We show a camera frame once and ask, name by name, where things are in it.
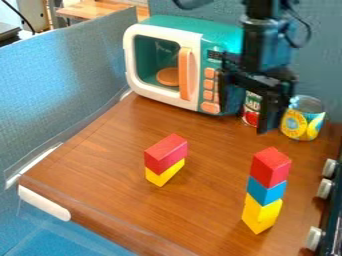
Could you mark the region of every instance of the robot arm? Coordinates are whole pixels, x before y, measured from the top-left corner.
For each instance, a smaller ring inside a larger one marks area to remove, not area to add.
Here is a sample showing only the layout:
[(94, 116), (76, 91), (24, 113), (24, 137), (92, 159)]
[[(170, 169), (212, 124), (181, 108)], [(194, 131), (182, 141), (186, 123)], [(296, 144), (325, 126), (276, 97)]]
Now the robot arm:
[[(213, 0), (173, 0), (181, 9), (195, 9)], [(298, 0), (243, 0), (246, 6), (241, 18), (243, 24), (242, 53), (236, 63), (238, 70), (230, 69), (229, 53), (222, 54), (222, 69), (219, 79), (221, 108), (227, 106), (229, 86), (252, 91), (262, 96), (258, 134), (279, 126), (280, 119), (294, 93), (296, 76), (287, 68), (293, 48), (304, 46), (311, 38), (311, 28), (293, 10)], [(307, 37), (302, 44), (293, 38), (296, 18), (307, 29)], [(258, 81), (255, 76), (275, 78), (274, 86)]]

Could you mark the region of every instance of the toy microwave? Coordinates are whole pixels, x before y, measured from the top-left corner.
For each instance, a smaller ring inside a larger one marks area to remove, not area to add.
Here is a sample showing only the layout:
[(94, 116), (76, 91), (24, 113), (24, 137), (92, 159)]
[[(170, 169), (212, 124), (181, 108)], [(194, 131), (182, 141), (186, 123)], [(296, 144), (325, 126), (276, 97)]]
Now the toy microwave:
[(134, 24), (124, 34), (128, 84), (142, 96), (181, 108), (235, 114), (245, 90), (221, 91), (218, 70), (223, 52), (238, 56), (242, 34), (234, 26), (187, 17), (156, 15)]

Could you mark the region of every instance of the stacked blocks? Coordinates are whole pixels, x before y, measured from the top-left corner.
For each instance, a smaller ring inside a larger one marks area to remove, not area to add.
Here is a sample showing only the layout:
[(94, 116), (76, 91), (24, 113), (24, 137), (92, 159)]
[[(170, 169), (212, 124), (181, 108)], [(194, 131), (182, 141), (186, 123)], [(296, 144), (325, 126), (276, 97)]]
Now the stacked blocks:
[(162, 139), (144, 152), (146, 179), (164, 186), (185, 164), (188, 143), (177, 134)]
[(254, 155), (242, 220), (255, 234), (276, 222), (290, 168), (291, 160), (274, 147)]

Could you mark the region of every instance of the red can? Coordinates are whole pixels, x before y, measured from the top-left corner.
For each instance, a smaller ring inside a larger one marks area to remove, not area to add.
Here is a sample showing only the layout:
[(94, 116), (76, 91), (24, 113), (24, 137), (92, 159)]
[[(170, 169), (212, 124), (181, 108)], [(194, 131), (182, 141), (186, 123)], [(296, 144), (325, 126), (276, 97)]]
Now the red can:
[(255, 128), (258, 127), (259, 114), (260, 114), (260, 103), (262, 97), (250, 91), (246, 91), (245, 104), (243, 105), (243, 116), (242, 120)]

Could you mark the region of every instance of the wooden shelf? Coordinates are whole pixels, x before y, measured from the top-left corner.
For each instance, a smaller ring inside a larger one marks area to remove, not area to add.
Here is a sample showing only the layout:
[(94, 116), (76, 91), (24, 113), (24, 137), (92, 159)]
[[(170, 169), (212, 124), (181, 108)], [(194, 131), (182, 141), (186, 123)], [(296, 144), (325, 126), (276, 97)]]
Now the wooden shelf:
[[(65, 8), (60, 8), (56, 11), (56, 15), (71, 19), (91, 20), (114, 12), (125, 10), (133, 6), (134, 5), (131, 4), (115, 2), (84, 1)], [(149, 17), (148, 8), (137, 6), (137, 15), (138, 21), (147, 19)]]

